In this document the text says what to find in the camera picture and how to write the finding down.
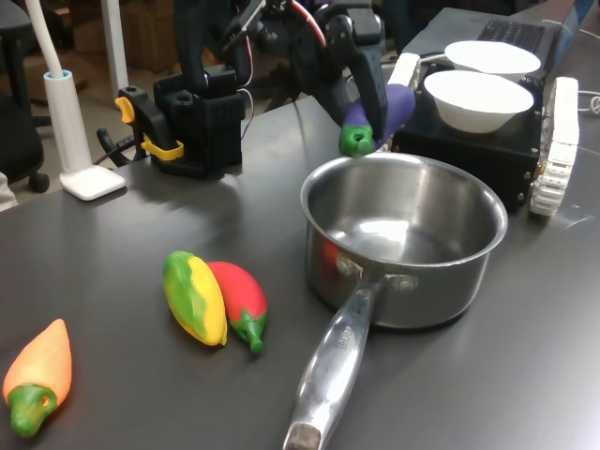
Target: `saucepan handle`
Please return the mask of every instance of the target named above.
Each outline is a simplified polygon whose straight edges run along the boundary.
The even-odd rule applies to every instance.
[[[322,450],[327,443],[356,379],[382,285],[359,281],[329,323],[298,386],[284,450]]]

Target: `yellow clamp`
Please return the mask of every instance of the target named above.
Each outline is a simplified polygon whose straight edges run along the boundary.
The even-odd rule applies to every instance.
[[[116,107],[121,110],[121,120],[124,124],[129,125],[135,120],[135,112],[133,111],[133,105],[125,97],[119,97],[114,101]]]
[[[177,141],[177,146],[171,150],[163,150],[160,147],[156,147],[147,136],[143,137],[142,148],[163,161],[173,161],[184,155],[184,145]]]

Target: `toy eggplant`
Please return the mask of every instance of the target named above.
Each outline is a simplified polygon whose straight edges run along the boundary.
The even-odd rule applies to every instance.
[[[358,99],[346,113],[344,125],[341,128],[339,151],[342,155],[356,158],[373,153],[411,118],[415,105],[413,90],[402,84],[388,84],[385,92],[389,106],[382,139],[373,140],[373,128],[368,122],[363,104]]]
[[[251,274],[229,262],[210,262],[208,267],[223,292],[230,325],[254,353],[262,352],[267,307],[261,286]]]
[[[227,343],[221,289],[203,260],[175,251],[165,261],[162,284],[172,314],[184,330],[206,345]]]
[[[17,356],[4,379],[2,394],[10,424],[24,438],[35,435],[58,408],[71,386],[71,349],[65,322],[57,319]]]

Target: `white bowl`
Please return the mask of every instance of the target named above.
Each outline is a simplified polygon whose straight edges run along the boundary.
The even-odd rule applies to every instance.
[[[445,55],[457,69],[500,75],[515,83],[542,65],[533,53],[504,42],[464,40],[446,47]]]
[[[533,106],[533,96],[514,82],[486,73],[445,70],[425,78],[442,120],[469,133],[490,133]]]

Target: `chair wheel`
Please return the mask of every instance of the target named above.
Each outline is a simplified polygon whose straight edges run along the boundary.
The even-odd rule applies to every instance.
[[[38,194],[50,187],[50,177],[45,173],[34,173],[29,177],[29,188]]]

